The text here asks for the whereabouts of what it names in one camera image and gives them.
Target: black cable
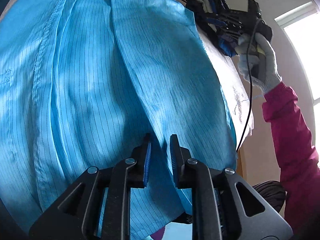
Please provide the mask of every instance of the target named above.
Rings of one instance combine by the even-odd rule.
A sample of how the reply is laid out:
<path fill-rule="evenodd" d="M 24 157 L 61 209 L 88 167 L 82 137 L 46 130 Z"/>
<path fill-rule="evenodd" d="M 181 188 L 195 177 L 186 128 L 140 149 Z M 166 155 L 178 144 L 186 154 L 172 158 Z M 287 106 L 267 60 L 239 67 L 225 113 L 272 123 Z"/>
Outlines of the black cable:
<path fill-rule="evenodd" d="M 257 27 L 258 27 L 258 24 L 261 22 L 261 21 L 264 21 L 263 19 L 258 19 L 257 22 L 256 22 L 256 25 L 253 29 L 253 32 L 252 32 L 252 36 L 250 38 L 250 42 L 248 44 L 248 48 L 247 48 L 247 55 L 246 55 L 246 60 L 247 60 L 247 67 L 248 67 L 248 74 L 249 74 L 249 81 L 250 81 L 250 95 L 249 95 L 249 113 L 248 113 L 248 117 L 247 117 L 247 121 L 245 122 L 245 125 L 244 125 L 244 130 L 243 130 L 243 133 L 242 133 L 242 136 L 241 136 L 241 139 L 239 141 L 239 145 L 237 147 L 237 150 L 236 152 L 238 152 L 240 146 L 241 146 L 241 143 L 242 143 L 242 140 L 243 140 L 243 137 L 244 137 L 244 134 L 245 134 L 245 130 L 247 128 L 247 125 L 249 123 L 249 119 L 250 119 L 250 115 L 251 115 L 251 109 L 252 109 L 252 76 L 251 76 L 251 70 L 250 70 L 250 66 L 249 66 L 249 49 L 250 49 L 250 46 L 252 45 L 252 42 L 253 42 L 253 39 L 254 39 L 254 36 L 256 34 L 256 30 L 257 30 Z"/>

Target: blue fabric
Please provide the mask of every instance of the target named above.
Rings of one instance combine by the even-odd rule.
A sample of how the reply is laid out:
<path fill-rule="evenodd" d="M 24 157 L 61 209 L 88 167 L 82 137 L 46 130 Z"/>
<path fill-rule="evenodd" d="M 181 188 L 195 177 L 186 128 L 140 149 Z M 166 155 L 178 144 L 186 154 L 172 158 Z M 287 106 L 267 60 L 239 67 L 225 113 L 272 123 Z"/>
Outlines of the blue fabric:
<path fill-rule="evenodd" d="M 208 0 L 208 1 L 211 5 L 212 12 L 217 13 L 217 8 L 216 8 L 216 4 L 215 4 L 214 0 Z"/>
<path fill-rule="evenodd" d="M 83 171 L 115 165 L 147 132 L 132 239 L 191 210 L 172 182 L 171 134 L 209 167 L 235 168 L 218 77 L 177 1 L 18 0 L 0 40 L 0 198 L 24 231 Z"/>
<path fill-rule="evenodd" d="M 220 20 L 217 20 L 217 19 L 214 19 L 214 18 L 209 18 L 207 17 L 207 22 L 208 23 L 211 23 L 211 24 L 214 24 L 216 26 L 219 26 L 219 27 L 226 27 L 228 26 L 228 24 L 226 24 L 225 22 L 223 21 L 220 21 Z"/>
<path fill-rule="evenodd" d="M 235 49 L 231 46 L 229 41 L 219 38 L 219 46 L 221 49 L 223 49 L 226 56 L 233 57 L 237 55 Z"/>

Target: pink sleeve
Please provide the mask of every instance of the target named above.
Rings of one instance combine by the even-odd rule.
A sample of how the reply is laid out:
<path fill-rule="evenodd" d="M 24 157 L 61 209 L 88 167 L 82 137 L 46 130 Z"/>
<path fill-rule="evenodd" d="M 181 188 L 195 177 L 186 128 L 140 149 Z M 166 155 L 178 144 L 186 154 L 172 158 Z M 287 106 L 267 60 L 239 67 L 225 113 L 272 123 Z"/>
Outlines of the pink sleeve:
<path fill-rule="evenodd" d="M 284 218 L 297 232 L 310 214 L 320 210 L 319 155 L 311 146 L 311 132 L 293 89 L 280 83 L 265 99 L 263 116 L 271 123 L 280 182 L 287 191 Z"/>

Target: window frame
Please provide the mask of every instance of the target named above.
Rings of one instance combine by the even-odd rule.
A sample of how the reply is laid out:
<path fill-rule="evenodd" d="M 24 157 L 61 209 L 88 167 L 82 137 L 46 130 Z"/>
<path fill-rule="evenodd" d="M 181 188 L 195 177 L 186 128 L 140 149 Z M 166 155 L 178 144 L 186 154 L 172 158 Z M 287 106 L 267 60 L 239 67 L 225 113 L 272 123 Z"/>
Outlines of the window frame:
<path fill-rule="evenodd" d="M 292 43 L 290 37 L 287 35 L 286 31 L 285 31 L 285 27 L 299 21 L 299 20 L 302 20 L 304 19 L 305 17 L 308 17 L 312 14 L 316 14 L 316 13 L 319 13 L 319 11 L 317 10 L 317 6 L 314 2 L 308 2 L 306 4 L 303 4 L 289 12 L 286 12 L 285 14 L 283 15 L 280 15 L 279 17 L 275 18 L 275 21 L 277 22 L 277 24 L 282 28 L 284 34 L 286 35 L 286 37 L 288 38 L 288 40 L 290 41 L 299 61 L 300 61 L 300 64 L 302 66 L 302 69 L 303 69 L 303 73 L 306 77 L 306 80 L 307 80 L 307 83 L 308 83 L 308 88 L 309 88 L 309 92 L 310 92 L 310 95 L 312 97 L 312 100 L 313 100 L 313 103 L 312 103 L 312 106 L 314 107 L 315 105 L 319 104 L 320 103 L 320 97 L 317 98 L 317 99 L 314 99 L 313 97 L 313 93 L 312 93 L 312 90 L 311 90 L 311 86 L 310 86 L 310 82 L 309 82 L 309 79 L 308 79 L 308 76 L 307 76 L 307 73 L 306 73 L 306 70 L 304 68 L 304 65 L 300 59 L 300 56 L 297 52 L 297 50 L 295 49 L 295 46 L 294 44 Z"/>

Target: person's arm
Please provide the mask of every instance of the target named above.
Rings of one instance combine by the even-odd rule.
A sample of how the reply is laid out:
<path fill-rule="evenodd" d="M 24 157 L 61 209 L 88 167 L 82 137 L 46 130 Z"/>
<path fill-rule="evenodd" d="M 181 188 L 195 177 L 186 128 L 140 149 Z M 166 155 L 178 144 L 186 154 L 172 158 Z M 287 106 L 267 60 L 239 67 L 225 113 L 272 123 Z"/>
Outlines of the person's arm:
<path fill-rule="evenodd" d="M 292 88 L 281 82 L 265 99 L 263 116 L 271 123 L 280 182 L 287 191 L 284 218 L 296 232 L 320 207 L 319 155 Z"/>
<path fill-rule="evenodd" d="M 249 71 L 259 65 L 258 77 L 252 83 L 258 86 L 266 98 L 263 115 L 271 123 L 271 131 L 276 157 L 281 169 L 280 182 L 287 191 L 284 218 L 293 231 L 308 222 L 315 212 L 320 211 L 320 171 L 317 166 L 318 153 L 311 146 L 311 132 L 296 105 L 298 98 L 294 91 L 282 83 L 277 71 L 276 54 L 270 43 L 260 33 L 255 40 L 266 55 L 266 62 L 260 62 L 253 55 L 247 56 L 246 50 L 250 37 L 239 38 L 239 72 L 249 81 Z"/>

